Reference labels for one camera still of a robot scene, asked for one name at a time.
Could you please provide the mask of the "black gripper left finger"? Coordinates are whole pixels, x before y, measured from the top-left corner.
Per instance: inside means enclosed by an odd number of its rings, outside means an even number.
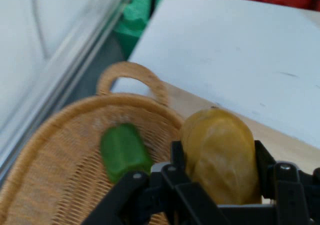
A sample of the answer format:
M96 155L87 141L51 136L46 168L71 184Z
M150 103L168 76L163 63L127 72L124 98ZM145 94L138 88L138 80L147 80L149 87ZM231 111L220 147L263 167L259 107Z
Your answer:
M126 173L84 219L84 225L146 225L164 213L170 225L228 225L230 221L204 189L185 173L180 141L160 171Z

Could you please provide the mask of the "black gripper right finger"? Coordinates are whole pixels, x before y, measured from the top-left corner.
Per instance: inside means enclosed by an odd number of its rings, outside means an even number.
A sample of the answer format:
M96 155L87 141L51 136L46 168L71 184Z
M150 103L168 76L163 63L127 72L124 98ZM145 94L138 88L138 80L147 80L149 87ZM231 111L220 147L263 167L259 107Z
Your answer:
M296 164L276 161L259 140L254 141L260 191L275 201L278 225L320 223L320 169L312 174Z

